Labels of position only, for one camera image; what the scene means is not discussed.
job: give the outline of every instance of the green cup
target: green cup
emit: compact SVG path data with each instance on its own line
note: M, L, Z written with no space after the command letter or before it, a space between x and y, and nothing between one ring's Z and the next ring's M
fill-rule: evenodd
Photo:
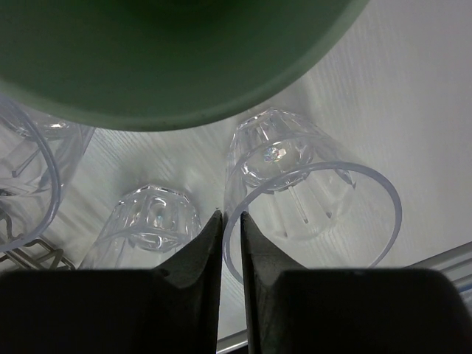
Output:
M302 76L368 0L0 0L0 91L64 119L166 131Z

